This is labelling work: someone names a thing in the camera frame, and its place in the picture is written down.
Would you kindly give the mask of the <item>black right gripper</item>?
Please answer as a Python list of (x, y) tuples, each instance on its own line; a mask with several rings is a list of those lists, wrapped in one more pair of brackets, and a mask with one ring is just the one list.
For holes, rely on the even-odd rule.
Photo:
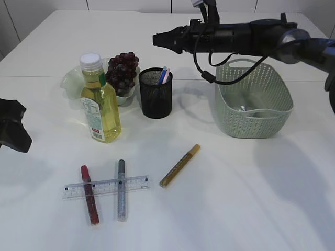
[(1, 99), (1, 146), (27, 153), (32, 144), (22, 124), (26, 108), (17, 100)]

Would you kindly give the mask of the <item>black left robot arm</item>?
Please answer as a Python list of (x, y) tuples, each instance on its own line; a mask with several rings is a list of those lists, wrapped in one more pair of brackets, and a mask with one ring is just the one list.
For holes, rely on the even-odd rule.
[[(285, 13), (280, 19), (260, 19), (249, 23), (220, 24), (218, 19), (201, 22), (192, 19), (188, 26), (179, 26), (152, 37), (153, 45), (193, 55), (194, 64), (203, 79), (210, 83), (232, 85), (246, 78), (265, 59), (273, 58), (285, 64), (304, 62), (328, 73), (324, 89), (334, 106), (334, 40), (312, 38), (310, 34), (288, 22)], [(219, 81), (202, 70), (198, 53), (229, 53), (258, 56), (259, 60), (242, 76), (232, 81)]]

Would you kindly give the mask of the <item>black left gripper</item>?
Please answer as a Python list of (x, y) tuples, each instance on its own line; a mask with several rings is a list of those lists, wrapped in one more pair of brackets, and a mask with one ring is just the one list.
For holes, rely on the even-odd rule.
[(190, 27), (191, 29), (182, 39), (182, 47), (176, 40), (180, 37), (183, 28), (157, 33), (152, 36), (152, 43), (156, 47), (173, 52), (184, 50), (189, 53), (193, 53), (195, 48), (197, 53), (245, 53), (251, 49), (251, 29), (248, 23), (216, 26), (196, 23)]

